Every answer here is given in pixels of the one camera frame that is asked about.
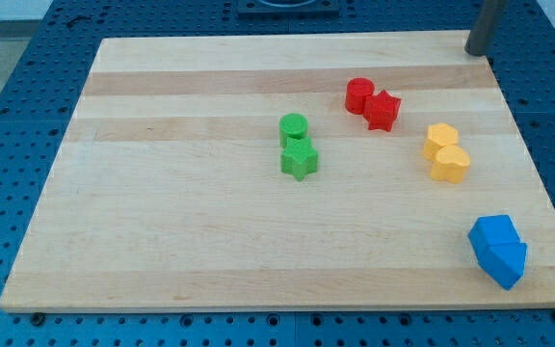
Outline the dark robot base mount plate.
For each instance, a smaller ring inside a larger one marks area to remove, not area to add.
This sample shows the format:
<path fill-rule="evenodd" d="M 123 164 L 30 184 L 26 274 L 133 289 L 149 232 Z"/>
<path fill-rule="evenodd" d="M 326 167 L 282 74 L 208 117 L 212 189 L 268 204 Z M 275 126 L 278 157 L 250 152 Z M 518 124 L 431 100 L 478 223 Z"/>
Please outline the dark robot base mount plate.
<path fill-rule="evenodd" d="M 338 0 L 236 0 L 239 17 L 271 17 L 340 12 Z"/>

